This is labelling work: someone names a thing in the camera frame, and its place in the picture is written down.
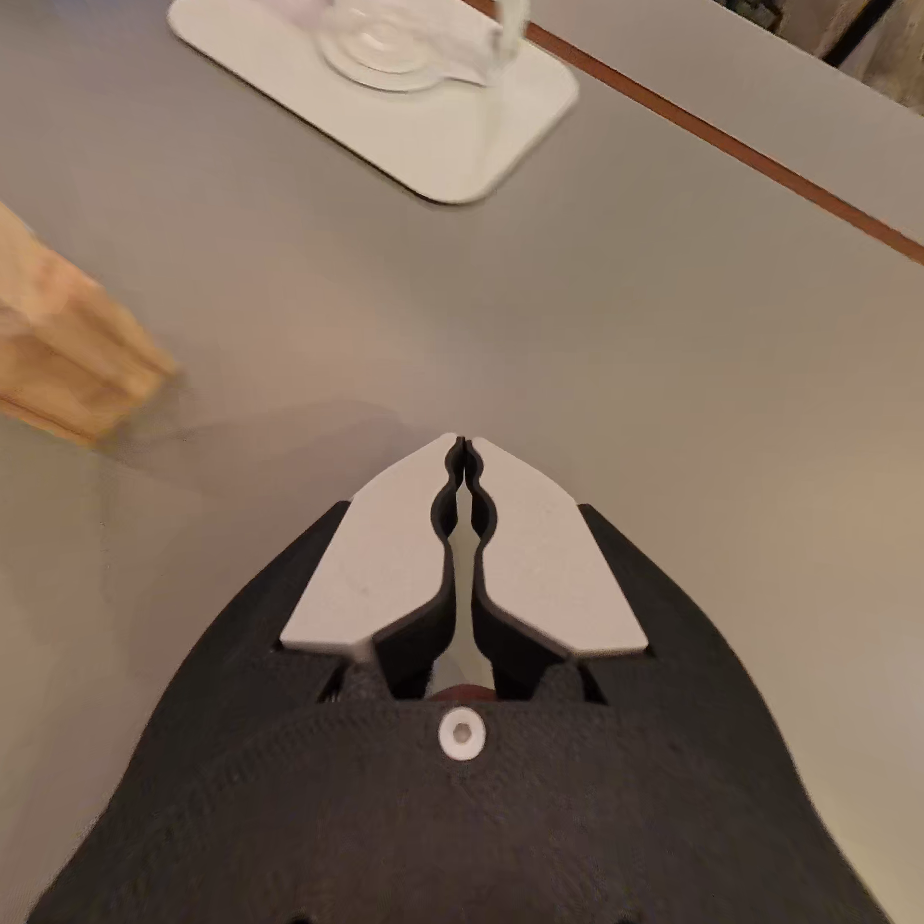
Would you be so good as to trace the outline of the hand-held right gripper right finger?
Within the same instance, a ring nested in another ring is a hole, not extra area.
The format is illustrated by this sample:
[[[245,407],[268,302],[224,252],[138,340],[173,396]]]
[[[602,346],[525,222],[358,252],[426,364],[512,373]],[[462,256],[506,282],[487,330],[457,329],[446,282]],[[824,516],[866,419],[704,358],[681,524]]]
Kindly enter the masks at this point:
[[[466,442],[471,618],[496,696],[525,700],[552,667],[646,652],[649,640],[574,497],[483,437]]]

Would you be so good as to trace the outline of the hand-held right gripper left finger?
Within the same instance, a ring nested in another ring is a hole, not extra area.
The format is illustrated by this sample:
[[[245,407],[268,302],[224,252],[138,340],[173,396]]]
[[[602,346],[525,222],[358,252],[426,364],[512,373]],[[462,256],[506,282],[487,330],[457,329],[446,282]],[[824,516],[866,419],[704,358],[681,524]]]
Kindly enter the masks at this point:
[[[376,663],[395,694],[422,696],[456,630],[449,537],[462,478],[463,439],[445,433],[359,489],[282,629],[282,647]]]

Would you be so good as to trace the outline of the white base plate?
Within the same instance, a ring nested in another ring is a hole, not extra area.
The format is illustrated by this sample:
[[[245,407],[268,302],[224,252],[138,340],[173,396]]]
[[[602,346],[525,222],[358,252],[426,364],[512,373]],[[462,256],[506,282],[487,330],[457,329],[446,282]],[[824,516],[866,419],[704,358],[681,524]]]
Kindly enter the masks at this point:
[[[528,2],[172,2],[191,49],[424,200],[479,202],[574,109]]]

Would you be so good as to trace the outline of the black metal leg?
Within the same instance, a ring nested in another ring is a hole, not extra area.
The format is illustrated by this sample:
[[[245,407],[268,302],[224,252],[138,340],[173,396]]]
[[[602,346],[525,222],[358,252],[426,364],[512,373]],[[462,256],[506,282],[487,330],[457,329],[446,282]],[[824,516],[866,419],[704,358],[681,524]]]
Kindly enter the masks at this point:
[[[840,67],[895,5],[895,1],[842,2],[816,53],[824,63]]]

